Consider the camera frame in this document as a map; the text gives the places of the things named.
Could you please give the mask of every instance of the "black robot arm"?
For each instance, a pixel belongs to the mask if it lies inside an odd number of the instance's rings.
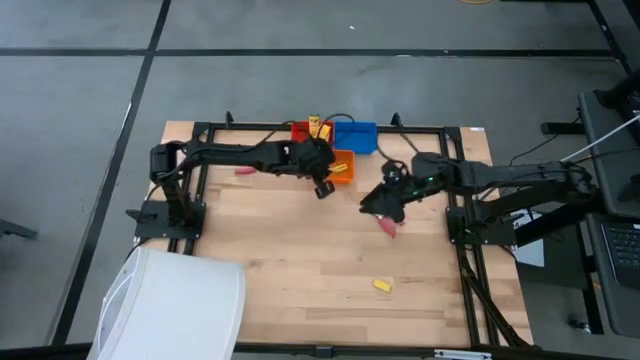
[[[527,187],[494,201],[474,201],[478,219],[497,217],[549,201],[579,202],[594,194],[591,175],[580,166],[560,161],[519,166],[490,166],[418,153],[413,172],[397,161],[382,166],[383,182],[361,202],[360,212],[404,220],[404,205],[441,191],[475,195],[493,188]]]
[[[315,193],[323,199],[335,188],[327,178],[335,161],[324,140],[303,142],[261,141],[255,145],[210,144],[196,140],[172,141],[154,147],[150,153],[151,181],[164,192],[166,201],[147,199],[141,210],[127,210],[138,224],[136,236],[144,238],[198,238],[204,221],[205,204],[192,201],[181,180],[203,165],[250,166],[274,175],[311,178]]]

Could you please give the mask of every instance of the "wooden table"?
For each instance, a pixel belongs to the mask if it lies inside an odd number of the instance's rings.
[[[167,122],[162,142],[189,140],[193,124]],[[466,158],[491,163],[484,130],[461,132]],[[266,133],[217,130],[214,141],[253,144]],[[278,132],[271,139],[288,137]],[[409,137],[422,151],[440,152],[435,135]],[[389,156],[410,162],[413,151],[399,135],[380,134],[379,143]],[[206,220],[194,255],[244,265],[247,297],[239,342],[470,345],[460,273],[445,224],[446,194],[406,206],[405,224],[395,239],[373,216],[358,212],[360,199],[381,181],[383,163],[377,152],[357,156],[354,183],[336,186],[324,200],[316,198],[310,180],[236,176],[233,167],[210,166]],[[157,193],[154,198],[161,199]],[[147,246],[166,250],[167,240]],[[513,259],[498,247],[483,250],[493,300],[531,342]],[[375,289],[375,278],[391,282],[392,293]],[[482,306],[477,299],[475,305],[486,342]]]

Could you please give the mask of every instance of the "concrete floor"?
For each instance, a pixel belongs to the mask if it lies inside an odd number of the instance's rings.
[[[146,48],[160,0],[4,0],[1,47]],[[632,66],[638,32],[617,2],[601,1]],[[605,49],[585,4],[455,0],[173,1],[160,48]],[[0,218],[36,228],[35,241],[0,241],[0,348],[45,344],[140,70],[139,57],[0,57]],[[595,59],[186,57],[156,58],[100,235],[70,342],[93,337],[101,299],[131,246],[148,185],[148,150],[166,120],[280,122],[349,112],[387,123],[481,126],[494,163],[571,121],[581,90],[607,87],[619,65]],[[563,137],[523,160],[557,159],[584,145]],[[640,340],[589,336],[565,325],[580,293],[529,283],[536,343],[630,358]],[[238,355],[244,359],[282,358]]]

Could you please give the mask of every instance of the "yellow block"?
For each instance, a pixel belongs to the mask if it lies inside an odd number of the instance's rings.
[[[329,166],[329,171],[331,172],[343,172],[346,171],[349,168],[349,166],[347,166],[347,164],[338,164],[338,165],[334,165],[334,166]]]
[[[329,142],[330,133],[331,133],[331,126],[322,125],[322,127],[320,128],[320,133],[318,134],[318,137],[326,142]]]
[[[378,290],[382,290],[387,294],[391,293],[391,284],[389,284],[388,282],[385,282],[379,279],[374,279],[373,287],[375,287]]]
[[[318,131],[320,131],[320,116],[318,115],[310,115],[309,116],[309,135],[312,138],[318,137]]]

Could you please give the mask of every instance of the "red object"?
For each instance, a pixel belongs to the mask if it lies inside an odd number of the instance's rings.
[[[378,224],[380,224],[380,227],[382,228],[382,231],[386,232],[387,234],[389,234],[391,236],[391,238],[395,238],[396,237],[396,223],[393,221],[392,218],[390,217],[377,217],[378,218]]]
[[[336,128],[333,126],[333,123],[328,121],[323,123],[323,125],[327,125],[331,128],[331,132],[329,133],[329,141],[328,143],[333,145],[333,140],[336,138]],[[303,142],[307,140],[309,137],[309,122],[308,121],[296,121],[291,125],[291,140],[297,142]]]
[[[237,167],[234,170],[234,173],[236,175],[249,175],[249,174],[253,174],[255,172],[257,172],[258,170],[256,170],[255,168],[252,168],[251,166],[240,166]]]
[[[336,149],[333,149],[333,153],[336,155],[336,161],[331,166],[347,164],[347,170],[332,173],[328,180],[334,184],[351,184],[356,174],[356,154],[351,150]]]

